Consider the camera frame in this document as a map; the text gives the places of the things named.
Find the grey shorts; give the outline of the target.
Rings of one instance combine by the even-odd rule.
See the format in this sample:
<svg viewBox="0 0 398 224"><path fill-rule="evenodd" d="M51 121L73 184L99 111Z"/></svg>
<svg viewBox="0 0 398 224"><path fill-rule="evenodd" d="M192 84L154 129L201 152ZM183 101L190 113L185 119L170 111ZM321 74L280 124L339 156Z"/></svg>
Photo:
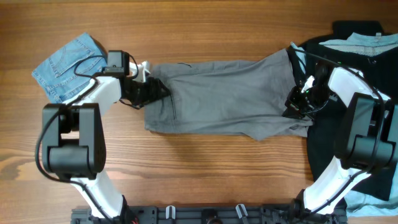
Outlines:
<svg viewBox="0 0 398 224"><path fill-rule="evenodd" d="M157 133L237 134L262 141L305 137L311 119L287 118L285 101L296 85L282 49L260 61L164 63L153 67L170 96L144 108L144 127Z"/></svg>

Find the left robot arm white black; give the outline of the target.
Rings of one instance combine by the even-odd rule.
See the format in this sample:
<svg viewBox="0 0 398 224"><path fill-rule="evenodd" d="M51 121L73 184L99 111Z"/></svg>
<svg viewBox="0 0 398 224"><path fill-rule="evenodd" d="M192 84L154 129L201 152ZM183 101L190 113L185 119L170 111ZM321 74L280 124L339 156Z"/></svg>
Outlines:
<svg viewBox="0 0 398 224"><path fill-rule="evenodd" d="M74 99L43 108L43 129L35 148L38 170L80 192L90 206L88 221L137 223L137 216L104 169L106 144L101 117L119 100L128 100L139 109L169 95L170 90L157 78L137 82L123 74L94 74L89 86Z"/></svg>

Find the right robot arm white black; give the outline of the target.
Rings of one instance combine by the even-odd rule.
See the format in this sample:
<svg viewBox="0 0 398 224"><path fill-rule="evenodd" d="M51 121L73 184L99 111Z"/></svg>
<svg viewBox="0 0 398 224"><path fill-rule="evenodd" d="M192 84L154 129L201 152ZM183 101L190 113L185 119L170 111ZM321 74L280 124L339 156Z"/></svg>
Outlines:
<svg viewBox="0 0 398 224"><path fill-rule="evenodd" d="M319 178L302 191L296 217L329 215L358 183L397 164L397 105L368 84L358 70L338 64L322 81L307 78L292 88L285 105L299 118L319 112L335 93L347 110L333 145L334 156Z"/></svg>

